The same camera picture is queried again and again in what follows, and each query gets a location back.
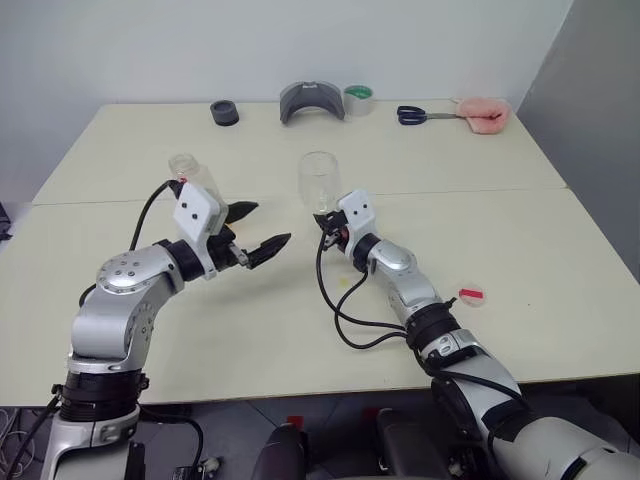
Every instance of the small red object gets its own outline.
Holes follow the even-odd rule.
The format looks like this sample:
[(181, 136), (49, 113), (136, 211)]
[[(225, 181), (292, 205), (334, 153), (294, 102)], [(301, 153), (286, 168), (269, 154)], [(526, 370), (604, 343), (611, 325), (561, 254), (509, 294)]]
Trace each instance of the small red object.
[(478, 290), (470, 290), (468, 288), (462, 288), (458, 292), (458, 295), (461, 297), (473, 297), (473, 298), (484, 298), (484, 293)]
[(291, 423), (298, 430), (302, 431), (302, 427), (304, 427), (304, 417), (301, 415), (290, 415), (287, 417), (287, 423)]

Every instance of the black cable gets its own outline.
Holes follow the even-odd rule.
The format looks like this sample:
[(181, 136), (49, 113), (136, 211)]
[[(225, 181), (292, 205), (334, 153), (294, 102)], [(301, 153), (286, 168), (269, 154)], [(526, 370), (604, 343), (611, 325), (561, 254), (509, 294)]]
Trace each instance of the black cable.
[(322, 294), (322, 298), (327, 303), (329, 308), (333, 310), (333, 312), (344, 318), (348, 322), (355, 323), (356, 325), (363, 325), (365, 327), (384, 327), (384, 328), (393, 328), (396, 330), (404, 331), (404, 327), (401, 325), (396, 325), (393, 323), (382, 323), (382, 322), (367, 322), (365, 320), (358, 320), (357, 318), (350, 317), (340, 311), (338, 307), (336, 307), (331, 299), (329, 298), (329, 294), (324, 286), (324, 281), (322, 280), (322, 252), (324, 247), (324, 242), (327, 239), (326, 230), (322, 231), (322, 237), (320, 238), (320, 244), (318, 245), (318, 251), (316, 253), (316, 278), (318, 279), (318, 287), (320, 287), (320, 293)]
[(87, 287), (84, 292), (82, 292), (82, 295), (80, 295), (80, 298), (78, 299), (78, 305), (80, 305), (80, 307), (82, 307), (82, 305), (84, 305), (84, 302), (87, 299), (87, 296), (91, 292), (93, 292), (95, 289), (96, 289), (96, 284), (94, 283), (90, 287)]
[(31, 425), (31, 428), (27, 432), (27, 435), (24, 437), (24, 440), (20, 444), (20, 447), (18, 447), (18, 453), (16, 453), (16, 456), (13, 458), (13, 461), (11, 462), (11, 466), (9, 467), (9, 470), (7, 471), (7, 475), (5, 476), (5, 478), (7, 478), (8, 480), (13, 478), (13, 475), (16, 473), (16, 470), (18, 469), (18, 463), (20, 463), (20, 459), (27, 451), (29, 442), (34, 437), (38, 429), (42, 426), (42, 424), (47, 419), (49, 414), (55, 410), (56, 405), (58, 405), (57, 396), (51, 399), (51, 401), (47, 404), (45, 409), (40, 413), (40, 415), (38, 415), (38, 418), (36, 418), (36, 421), (33, 422), (33, 425)]
[(155, 201), (156, 198), (158, 198), (158, 195), (160, 195), (172, 182), (175, 182), (175, 180), (167, 180), (166, 182), (164, 182), (153, 191), (151, 196), (145, 202), (144, 207), (142, 207), (142, 211), (140, 212), (140, 216), (138, 217), (138, 223), (136, 224), (136, 229), (133, 232), (133, 237), (131, 237), (131, 244), (129, 245), (130, 252), (133, 252), (138, 245), (138, 239), (140, 238), (142, 225), (144, 224), (144, 219), (147, 216), (149, 208), (151, 208), (151, 204)]
[(451, 372), (445, 370), (436, 370), (431, 368), (427, 363), (422, 360), (420, 353), (417, 350), (414, 350), (413, 354), (418, 361), (418, 364), (422, 367), (424, 372), (430, 377), (437, 378), (440, 380), (463, 380), (465, 382), (476, 383), (478, 385), (482, 385), (483, 387), (491, 388), (493, 390), (497, 390), (500, 393), (504, 393), (508, 397), (512, 398), (516, 402), (518, 402), (522, 407), (526, 410), (531, 411), (531, 406), (527, 403), (527, 401), (520, 395), (518, 392), (511, 390), (509, 387), (505, 387), (499, 383), (493, 382), (491, 380), (487, 380), (486, 378), (476, 377), (474, 375), (468, 375), (466, 373), (460, 372)]
[[(142, 225), (144, 224), (144, 220), (145, 220), (145, 218), (147, 216), (147, 212), (149, 212), (149, 209), (151, 208), (151, 205), (153, 204), (155, 199), (158, 198), (158, 196), (167, 187), (171, 186), (171, 184), (174, 183), (174, 182), (176, 182), (176, 180), (167, 180), (166, 182), (164, 182), (162, 185), (160, 185), (158, 188), (156, 188), (153, 191), (151, 196), (145, 202), (144, 206), (142, 207), (142, 211), (140, 212), (140, 215), (138, 216), (138, 222), (136, 223), (136, 229), (133, 231), (133, 237), (131, 237), (131, 243), (129, 244), (129, 251), (130, 252), (134, 251), (136, 249), (136, 246), (138, 245), (138, 239), (140, 238), (140, 232), (142, 231)], [(80, 295), (80, 299), (78, 300), (78, 304), (80, 305), (80, 307), (82, 307), (82, 305), (84, 305), (84, 302), (87, 299), (87, 296), (95, 288), (96, 288), (96, 284), (94, 283), (90, 287), (87, 287), (87, 289), (84, 292), (82, 292), (82, 295)]]
[[(16, 417), (16, 423), (18, 424), (18, 426), (16, 427), (16, 431), (18, 431), (18, 432), (22, 431), (21, 423), (22, 423), (22, 411), (23, 410), (24, 410), (24, 408), (19, 408), (18, 409), (18, 416)], [(29, 455), (31, 458), (33, 458), (34, 462), (44, 463), (44, 459), (36, 456), (36, 452), (35, 451), (31, 452), (31, 450), (29, 450), (29, 448), (27, 448), (25, 450), (25, 453), (27, 455)]]
[(198, 434), (198, 448), (196, 449), (196, 455), (193, 458), (193, 463), (191, 465), (191, 474), (189, 475), (190, 479), (195, 480), (196, 475), (198, 474), (198, 464), (200, 463), (200, 457), (202, 456), (202, 449), (204, 447), (204, 432), (202, 431), (202, 427), (200, 424), (189, 417), (184, 417), (182, 415), (166, 415), (160, 413), (154, 413), (151, 410), (140, 406), (140, 410), (144, 412), (151, 418), (155, 418), (158, 423), (186, 423), (193, 427), (193, 429)]
[(382, 335), (381, 337), (375, 339), (372, 342), (365, 343), (365, 344), (359, 344), (359, 343), (354, 343), (351, 340), (349, 340), (347, 338), (347, 336), (344, 334), (344, 332), (342, 331), (342, 327), (340, 326), (340, 317), (338, 316), (338, 312), (340, 311), (340, 308), (342, 307), (344, 302), (347, 300), (347, 298), (349, 298), (349, 296), (353, 292), (355, 292), (367, 280), (368, 276), (369, 276), (369, 272), (365, 271), (364, 275), (362, 275), (362, 278), (355, 285), (353, 285), (349, 290), (347, 290), (347, 292), (342, 296), (342, 298), (338, 302), (338, 305), (336, 305), (336, 310), (334, 311), (334, 314), (333, 314), (333, 323), (336, 326), (336, 330), (338, 331), (338, 335), (340, 336), (340, 338), (342, 339), (342, 341), (344, 343), (349, 345), (351, 348), (355, 348), (357, 350), (366, 350), (367, 348), (375, 347), (379, 343), (382, 343), (385, 340), (388, 340), (388, 339), (394, 338), (394, 337), (407, 338), (406, 334), (404, 334), (402, 332), (391, 332), (391, 333), (387, 333), (386, 335)]

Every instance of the tape roll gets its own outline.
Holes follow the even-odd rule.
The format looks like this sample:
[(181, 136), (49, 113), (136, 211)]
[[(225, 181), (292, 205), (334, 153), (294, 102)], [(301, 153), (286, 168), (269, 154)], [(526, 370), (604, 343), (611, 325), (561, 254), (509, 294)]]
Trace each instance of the tape roll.
[(369, 115), (373, 110), (373, 90), (364, 85), (351, 85), (345, 88), (344, 110), (354, 117)]

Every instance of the gray wall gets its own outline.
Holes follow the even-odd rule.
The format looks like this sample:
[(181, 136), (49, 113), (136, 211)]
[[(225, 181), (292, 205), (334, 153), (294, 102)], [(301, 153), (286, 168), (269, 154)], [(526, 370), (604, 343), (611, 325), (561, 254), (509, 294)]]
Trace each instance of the gray wall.
[(518, 113), (640, 278), (640, 1), (575, 0)]

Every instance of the wire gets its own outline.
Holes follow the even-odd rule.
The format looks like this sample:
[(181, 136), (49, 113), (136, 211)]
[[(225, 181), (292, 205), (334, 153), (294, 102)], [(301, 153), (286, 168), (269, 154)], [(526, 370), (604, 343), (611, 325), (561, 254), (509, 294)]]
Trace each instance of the wire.
[[(138, 222), (136, 223), (136, 229), (133, 231), (133, 237), (131, 237), (131, 243), (129, 244), (130, 252), (134, 251), (138, 245), (138, 240), (140, 239), (140, 232), (142, 232), (142, 226), (144, 225), (144, 220), (147, 216), (147, 213), (149, 212), (149, 209), (151, 208), (151, 205), (156, 200), (156, 198), (158, 198), (158, 196), (175, 181), (176, 180), (167, 180), (166, 182), (164, 182), (162, 185), (160, 185), (158, 188), (156, 188), (153, 191), (151, 196), (145, 202), (144, 206), (142, 207), (142, 210), (140, 211), (140, 215), (138, 216)], [(95, 288), (96, 288), (96, 284), (94, 283), (93, 285), (87, 287), (84, 292), (82, 292), (82, 295), (80, 295), (80, 298), (78, 299), (78, 304), (80, 305), (81, 308), (84, 305), (84, 302), (87, 299), (87, 296), (93, 290), (95, 290)]]
[[(0, 432), (0, 473), (2, 473), (2, 475), (5, 475), (8, 465), (7, 465), (7, 459), (5, 458), (4, 452), (2, 451), (2, 449), (4, 448), (5, 440), (9, 436), (9, 433), (11, 432), (13, 425), (16, 423), (16, 418), (18, 417), (18, 409), (17, 408), (14, 409), (11, 415), (9, 415), (9, 413), (6, 410), (2, 410), (2, 411), (5, 413), (7, 417), (7, 423), (2, 427), (2, 431)], [(18, 465), (18, 471), (16, 472), (15, 476), (19, 477), (20, 475), (22, 475), (22, 470), (23, 470), (22, 464)]]
[[(25, 432), (24, 430), (14, 430), (13, 432), (9, 432), (6, 435), (5, 439), (10, 437), (11, 435), (28, 435), (28, 433)], [(32, 453), (33, 451), (35, 451), (36, 442), (32, 438), (29, 441), (29, 443), (31, 444), (31, 451), (30, 452), (26, 451), (27, 455), (29, 455), (29, 460), (24, 465), (22, 463), (18, 463), (17, 472), (13, 474), (14, 477), (21, 477), (22, 474), (24, 474), (24, 472), (27, 471), (27, 469), (31, 466), (33, 461), (36, 459), (35, 455)], [(7, 466), (7, 459), (4, 456), (4, 452), (0, 452), (0, 464), (2, 464), (4, 468), (6, 468)]]
[[(18, 409), (18, 416), (16, 417), (16, 422), (17, 422), (17, 424), (18, 424), (18, 426), (16, 427), (16, 430), (18, 430), (18, 431), (23, 431), (23, 430), (22, 430), (22, 428), (21, 428), (21, 423), (22, 423), (22, 411), (23, 411), (23, 410), (24, 410), (24, 408), (20, 408), (20, 409)], [(31, 451), (29, 451), (28, 449), (26, 450), (27, 455), (30, 455), (30, 456), (31, 456), (31, 458), (32, 458), (35, 462), (38, 462), (38, 463), (44, 463), (44, 459), (42, 459), (42, 458), (40, 458), (40, 457), (36, 456), (36, 454), (35, 454), (35, 451), (36, 451), (36, 450), (35, 450), (35, 446), (36, 446), (36, 444), (35, 444), (35, 442), (34, 442), (34, 443), (33, 443), (33, 448), (31, 449)]]
[(355, 323), (356, 325), (363, 325), (365, 327), (393, 328), (396, 330), (404, 331), (404, 327), (393, 324), (393, 323), (367, 322), (365, 320), (358, 320), (357, 318), (350, 317), (349, 315), (342, 313), (340, 309), (333, 304), (324, 286), (324, 281), (322, 280), (322, 252), (323, 252), (324, 242), (326, 239), (327, 239), (327, 231), (323, 230), (322, 237), (320, 238), (320, 243), (318, 244), (318, 251), (316, 253), (316, 277), (318, 279), (318, 287), (320, 287), (320, 293), (322, 294), (322, 298), (324, 299), (326, 304), (329, 306), (329, 308), (333, 310), (333, 312), (339, 317), (344, 318), (348, 322)]
[(0, 431), (4, 431), (4, 429), (9, 426), (9, 414), (4, 408), (0, 408), (0, 412), (4, 413), (4, 416), (7, 419), (7, 423), (5, 423), (2, 428), (0, 428)]
[(31, 425), (31, 428), (27, 432), (26, 437), (20, 444), (20, 447), (18, 447), (18, 453), (16, 453), (16, 456), (13, 458), (13, 462), (11, 462), (11, 466), (9, 467), (9, 470), (6, 475), (7, 479), (13, 478), (14, 474), (16, 473), (16, 469), (18, 468), (18, 464), (20, 463), (20, 459), (22, 458), (22, 456), (24, 455), (25, 451), (29, 446), (29, 442), (31, 441), (31, 439), (33, 439), (34, 435), (36, 434), (38, 429), (42, 426), (42, 424), (45, 422), (49, 414), (55, 410), (56, 405), (58, 405), (57, 396), (53, 397), (49, 401), (45, 409), (40, 413), (40, 415), (38, 415), (38, 418), (36, 418), (35, 422), (33, 422), (33, 425)]
[(365, 344), (359, 344), (359, 343), (354, 343), (351, 340), (349, 340), (347, 338), (347, 336), (344, 334), (344, 332), (342, 331), (342, 327), (340, 326), (340, 317), (338, 316), (338, 312), (340, 311), (340, 307), (342, 307), (342, 305), (347, 300), (347, 298), (349, 298), (349, 296), (352, 293), (354, 293), (367, 280), (368, 276), (369, 276), (369, 272), (365, 271), (364, 275), (362, 275), (362, 278), (355, 285), (353, 285), (349, 290), (347, 290), (347, 292), (342, 296), (342, 298), (338, 302), (338, 305), (336, 305), (336, 310), (334, 311), (334, 314), (333, 314), (333, 322), (334, 322), (334, 324), (336, 326), (336, 330), (338, 331), (338, 335), (340, 336), (340, 338), (342, 339), (342, 341), (344, 343), (349, 345), (351, 348), (355, 348), (357, 350), (366, 350), (367, 348), (375, 347), (379, 343), (382, 343), (385, 340), (388, 340), (388, 339), (394, 338), (394, 337), (407, 338), (406, 334), (404, 334), (402, 332), (391, 332), (391, 333), (387, 333), (386, 335), (382, 335), (381, 337), (375, 339), (372, 342), (365, 343)]
[(91, 292), (93, 292), (95, 289), (96, 289), (96, 284), (94, 283), (93, 285), (87, 287), (84, 292), (82, 292), (82, 295), (80, 295), (80, 298), (78, 299), (78, 304), (80, 305), (81, 308), (82, 308), (82, 305), (84, 305), (84, 302), (87, 299), (87, 296)]
[(186, 423), (193, 427), (193, 429), (196, 431), (196, 434), (198, 435), (198, 448), (196, 449), (196, 454), (193, 458), (189, 478), (195, 479), (196, 475), (198, 474), (198, 463), (200, 463), (200, 457), (202, 456), (202, 448), (204, 447), (204, 432), (202, 431), (202, 427), (200, 427), (200, 424), (189, 417), (185, 417), (182, 415), (166, 415), (154, 413), (151, 410), (143, 407), (142, 405), (138, 405), (140, 407), (140, 410), (142, 410), (149, 417), (155, 418), (157, 423)]
[(487, 380), (486, 378), (476, 377), (474, 375), (468, 375), (466, 373), (460, 372), (452, 372), (449, 370), (436, 370), (434, 368), (429, 367), (427, 363), (422, 360), (420, 353), (417, 350), (414, 350), (413, 354), (418, 361), (418, 364), (422, 367), (424, 372), (430, 377), (437, 378), (439, 380), (462, 380), (465, 382), (471, 382), (478, 385), (482, 385), (483, 387), (491, 388), (493, 390), (497, 390), (500, 393), (507, 395), (512, 398), (516, 402), (518, 402), (522, 407), (526, 410), (531, 410), (531, 406), (527, 403), (527, 401), (520, 395), (518, 392), (511, 390), (509, 387), (505, 387), (499, 383), (493, 382), (491, 380)]
[(129, 245), (130, 252), (134, 251), (136, 249), (136, 246), (138, 245), (138, 239), (140, 238), (142, 225), (144, 224), (144, 219), (147, 216), (149, 208), (151, 208), (151, 204), (155, 201), (156, 198), (158, 198), (158, 196), (165, 190), (165, 188), (171, 185), (171, 183), (174, 181), (175, 180), (167, 180), (166, 182), (164, 182), (153, 191), (151, 196), (145, 202), (144, 207), (142, 207), (142, 211), (140, 212), (140, 216), (138, 217), (138, 223), (136, 224), (136, 229), (133, 232), (133, 237), (131, 238), (131, 244)]

